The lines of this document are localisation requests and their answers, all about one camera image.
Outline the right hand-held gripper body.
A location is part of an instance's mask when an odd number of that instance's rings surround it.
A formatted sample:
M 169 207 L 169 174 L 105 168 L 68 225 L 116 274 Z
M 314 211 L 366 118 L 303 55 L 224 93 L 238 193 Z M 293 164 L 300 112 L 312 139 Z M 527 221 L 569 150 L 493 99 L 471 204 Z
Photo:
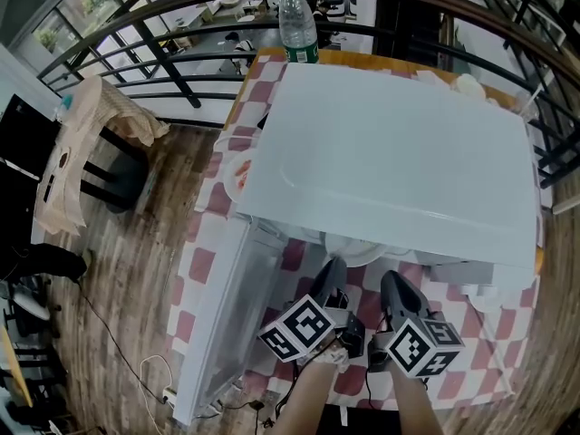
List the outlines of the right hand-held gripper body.
M 409 378 L 441 375 L 465 344 L 453 324 L 433 319 L 404 320 L 396 331 L 380 331 L 368 343 L 369 372 L 394 363 Z

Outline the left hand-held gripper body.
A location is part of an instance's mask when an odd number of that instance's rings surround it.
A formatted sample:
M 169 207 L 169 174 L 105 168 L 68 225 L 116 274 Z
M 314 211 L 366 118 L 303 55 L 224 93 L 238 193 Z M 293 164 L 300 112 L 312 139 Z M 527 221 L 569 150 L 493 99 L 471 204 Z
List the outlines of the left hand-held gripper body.
M 279 361 L 287 363 L 305 357 L 330 333 L 349 358 L 363 356 L 365 328 L 349 308 L 348 295 L 341 289 L 330 293 L 323 304 L 304 295 L 264 326 L 257 337 Z

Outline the white noodle plate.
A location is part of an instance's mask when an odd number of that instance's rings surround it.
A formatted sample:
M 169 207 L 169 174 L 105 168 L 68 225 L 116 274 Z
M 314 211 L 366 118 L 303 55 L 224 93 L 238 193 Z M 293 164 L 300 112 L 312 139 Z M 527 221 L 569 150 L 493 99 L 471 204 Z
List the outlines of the white noodle plate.
M 340 257 L 348 267 L 366 266 L 383 256 L 387 246 L 335 234 L 324 235 L 324 247 L 330 257 Z

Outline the white microwave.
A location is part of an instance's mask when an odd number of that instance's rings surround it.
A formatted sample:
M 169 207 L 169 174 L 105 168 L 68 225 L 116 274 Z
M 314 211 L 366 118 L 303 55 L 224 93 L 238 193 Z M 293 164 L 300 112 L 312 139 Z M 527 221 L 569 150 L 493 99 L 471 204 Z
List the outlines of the white microwave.
M 522 118 L 408 78 L 287 63 L 209 273 L 174 417 L 191 423 L 248 370 L 290 236 L 411 254 L 431 279 L 529 288 L 542 244 Z

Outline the person's right forearm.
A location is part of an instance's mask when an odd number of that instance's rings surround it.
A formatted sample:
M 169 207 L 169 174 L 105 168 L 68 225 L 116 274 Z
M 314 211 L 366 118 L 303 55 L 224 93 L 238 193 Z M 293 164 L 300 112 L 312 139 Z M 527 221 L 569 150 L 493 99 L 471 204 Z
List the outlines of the person's right forearm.
M 444 435 L 422 381 L 407 377 L 397 364 L 391 365 L 390 373 L 401 435 Z

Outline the person's left hand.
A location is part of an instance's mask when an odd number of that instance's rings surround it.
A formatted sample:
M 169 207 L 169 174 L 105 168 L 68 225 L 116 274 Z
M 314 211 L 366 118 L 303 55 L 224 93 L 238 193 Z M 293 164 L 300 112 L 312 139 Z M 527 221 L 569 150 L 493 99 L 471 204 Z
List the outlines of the person's left hand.
M 339 373 L 343 373 L 349 366 L 349 355 L 342 346 L 330 346 L 312 358 L 314 363 L 332 364 Z

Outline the red checkered tablecloth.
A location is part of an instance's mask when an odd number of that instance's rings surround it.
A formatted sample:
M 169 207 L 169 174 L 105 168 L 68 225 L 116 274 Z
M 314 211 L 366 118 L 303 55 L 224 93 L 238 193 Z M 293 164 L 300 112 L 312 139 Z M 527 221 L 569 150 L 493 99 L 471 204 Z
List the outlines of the red checkered tablecloth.
M 220 133 L 209 159 L 193 213 L 189 217 L 185 245 L 179 261 L 177 284 L 169 311 L 167 347 L 172 355 L 185 357 L 195 332 L 196 316 L 212 285 L 209 273 L 214 265 L 218 245 L 226 234 L 226 223 L 235 210 L 227 195 L 224 172 L 227 164 L 241 151 L 257 143 L 257 126 L 238 126 L 235 133 Z M 290 236 L 275 271 L 275 290 L 262 317 L 262 325 L 281 312 L 286 301 L 299 298 L 314 281 L 315 268 L 323 262 L 323 249 L 302 229 Z M 428 383 L 428 394 L 435 409 L 451 409 L 480 405 L 507 398 L 519 385 L 520 366 L 527 347 L 531 320 L 537 305 L 540 277 L 526 289 L 513 291 L 511 299 L 497 311 L 483 314 L 477 311 L 465 295 L 470 287 L 456 286 L 431 279 L 428 268 L 408 254 L 382 257 L 367 266 L 347 269 L 346 292 L 357 317 L 365 326 L 366 342 L 371 329 L 379 321 L 380 276 L 388 268 L 407 277 L 427 297 L 436 311 L 442 311 L 459 331 L 466 344 L 446 371 Z M 289 388 L 291 365 L 280 363 L 264 344 L 255 339 L 244 383 L 257 385 L 259 390 L 280 392 Z M 330 392 L 330 403 L 353 408 L 370 408 L 363 397 L 370 394 L 363 388 L 366 367 L 361 358 L 350 360 L 339 374 Z M 394 411 L 392 379 L 386 372 L 371 377 L 372 404 L 384 411 Z

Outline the plate of red food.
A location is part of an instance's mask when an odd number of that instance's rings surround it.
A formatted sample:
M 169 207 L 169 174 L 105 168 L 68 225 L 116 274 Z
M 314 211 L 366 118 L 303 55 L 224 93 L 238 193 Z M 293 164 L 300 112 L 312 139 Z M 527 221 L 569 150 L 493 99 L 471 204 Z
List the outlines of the plate of red food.
M 227 195 L 235 203 L 244 190 L 254 155 L 254 149 L 241 151 L 226 166 L 223 184 Z

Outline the white crumpled napkin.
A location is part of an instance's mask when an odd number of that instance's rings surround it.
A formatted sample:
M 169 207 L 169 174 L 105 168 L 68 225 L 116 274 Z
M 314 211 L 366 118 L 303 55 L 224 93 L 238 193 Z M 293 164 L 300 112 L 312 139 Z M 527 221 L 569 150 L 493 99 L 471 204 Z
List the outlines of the white crumpled napkin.
M 470 74 L 461 74 L 451 82 L 445 82 L 436 73 L 431 71 L 417 71 L 416 76 L 420 82 L 461 93 L 475 100 L 484 102 L 487 100 L 484 88 Z

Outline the clear plastic water bottle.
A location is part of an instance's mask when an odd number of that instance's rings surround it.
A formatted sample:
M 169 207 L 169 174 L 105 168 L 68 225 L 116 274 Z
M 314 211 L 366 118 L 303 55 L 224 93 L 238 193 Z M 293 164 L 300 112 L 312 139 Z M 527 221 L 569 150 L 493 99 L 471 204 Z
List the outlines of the clear plastic water bottle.
M 312 10 L 306 0 L 280 0 L 279 31 L 289 63 L 318 63 L 318 40 Z

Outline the black railing with wooden handrail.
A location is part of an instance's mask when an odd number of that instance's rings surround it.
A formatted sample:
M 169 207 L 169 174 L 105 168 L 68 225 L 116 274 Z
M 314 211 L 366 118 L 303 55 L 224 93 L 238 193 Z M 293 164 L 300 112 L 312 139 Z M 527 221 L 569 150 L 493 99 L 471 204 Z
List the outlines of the black railing with wooden handrail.
M 164 15 L 170 11 L 182 9 L 196 4 L 205 4 L 215 0 L 158 0 L 152 4 L 131 11 L 100 31 L 81 40 L 75 46 L 44 68 L 39 79 L 53 92 L 62 92 L 77 85 L 81 81 L 80 68 L 67 67 L 65 73 L 58 73 L 59 67 L 67 66 L 69 58 L 100 42 L 122 28 L 134 26 L 141 31 L 141 45 L 147 45 L 152 52 L 152 59 L 143 63 L 143 67 L 162 68 L 165 71 L 165 81 L 177 87 L 177 96 L 185 98 L 198 107 L 201 95 L 189 88 L 192 77 L 178 72 L 178 65 L 185 63 L 189 57 L 185 54 L 167 54 L 162 45 L 179 38 L 179 32 L 173 31 L 164 35 L 149 34 L 147 21 L 153 17 Z M 436 52 L 445 53 L 451 59 L 460 59 L 468 64 L 493 73 L 522 89 L 532 92 L 538 85 L 544 90 L 539 93 L 536 104 L 539 107 L 539 119 L 532 122 L 542 133 L 546 146 L 538 152 L 538 171 L 540 183 L 548 188 L 561 179 L 580 169 L 580 112 L 574 112 L 572 97 L 580 95 L 580 68 L 573 64 L 573 56 L 579 54 L 570 48 L 558 52 L 550 43 L 542 41 L 530 33 L 522 25 L 515 24 L 499 10 L 492 9 L 491 3 L 478 5 L 471 0 L 413 0 L 431 5 L 437 11 L 445 14 L 450 20 L 473 24 L 476 27 L 498 36 L 505 48 L 511 49 L 516 57 L 520 73 L 512 73 L 499 66 L 488 57 L 462 52 L 453 46 L 441 43 L 426 43 Z M 336 31 L 346 34 L 367 35 L 371 37 L 385 36 L 388 32 L 376 29 L 375 26 L 364 24 L 346 24 L 328 22 L 323 24 L 325 31 Z

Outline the yellow wooden board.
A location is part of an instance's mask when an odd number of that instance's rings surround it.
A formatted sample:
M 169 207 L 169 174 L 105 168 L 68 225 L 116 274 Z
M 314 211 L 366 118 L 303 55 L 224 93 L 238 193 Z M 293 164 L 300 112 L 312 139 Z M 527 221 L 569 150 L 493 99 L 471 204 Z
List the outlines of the yellow wooden board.
M 10 373 L 12 374 L 18 389 L 22 393 L 26 401 L 26 404 L 28 405 L 29 408 L 33 408 L 34 403 L 28 390 L 25 378 L 23 376 L 21 366 L 18 362 L 15 353 L 15 348 L 13 347 L 9 334 L 3 325 L 0 325 L 0 341 L 2 342 L 4 348 L 5 357 L 8 362 Z

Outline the small bottle with teal cap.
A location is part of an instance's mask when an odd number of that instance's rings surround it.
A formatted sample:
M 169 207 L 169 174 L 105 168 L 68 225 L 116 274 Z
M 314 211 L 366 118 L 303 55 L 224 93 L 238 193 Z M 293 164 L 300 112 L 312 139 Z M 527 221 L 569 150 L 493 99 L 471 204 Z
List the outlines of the small bottle with teal cap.
M 61 98 L 59 106 L 55 109 L 55 119 L 63 123 L 68 111 L 71 109 L 73 103 L 73 95 L 68 93 Z

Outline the large black screen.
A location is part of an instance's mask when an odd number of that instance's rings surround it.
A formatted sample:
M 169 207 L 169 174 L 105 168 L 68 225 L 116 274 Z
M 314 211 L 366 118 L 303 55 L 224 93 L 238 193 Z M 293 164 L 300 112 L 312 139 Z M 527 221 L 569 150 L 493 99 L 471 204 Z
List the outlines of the large black screen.
M 30 243 L 39 181 L 60 130 L 17 95 L 0 118 L 0 240 Z

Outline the black chair frame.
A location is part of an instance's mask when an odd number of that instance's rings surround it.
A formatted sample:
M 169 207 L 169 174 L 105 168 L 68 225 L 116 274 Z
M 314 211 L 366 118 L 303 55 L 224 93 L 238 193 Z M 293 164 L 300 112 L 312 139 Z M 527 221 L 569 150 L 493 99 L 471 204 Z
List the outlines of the black chair frame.
M 7 330 L 21 366 L 28 390 L 33 400 L 29 408 L 18 389 L 8 366 L 4 348 L 0 341 L 0 387 L 9 391 L 13 401 L 8 404 L 8 412 L 21 423 L 33 428 L 47 430 L 49 420 L 67 412 L 63 388 L 67 371 L 56 352 L 53 341 L 60 337 L 54 316 L 62 307 L 48 299 L 47 286 L 51 282 L 40 276 L 24 277 L 18 281 L 0 281 L 0 325 Z M 15 287 L 21 285 L 50 311 L 48 322 L 27 313 L 14 303 Z

